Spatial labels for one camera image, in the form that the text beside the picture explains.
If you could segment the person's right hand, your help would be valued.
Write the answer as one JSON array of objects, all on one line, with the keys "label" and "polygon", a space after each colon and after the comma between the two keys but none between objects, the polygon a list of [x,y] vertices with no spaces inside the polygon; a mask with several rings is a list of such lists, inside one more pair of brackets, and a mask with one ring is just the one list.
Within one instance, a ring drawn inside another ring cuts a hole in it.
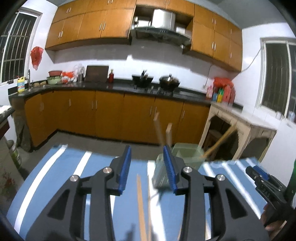
[{"label": "person's right hand", "polygon": [[268,209],[269,204],[264,206],[260,221],[265,225],[265,229],[269,234],[269,240],[285,240],[290,231],[289,222],[286,220],[277,220],[266,225]]}]

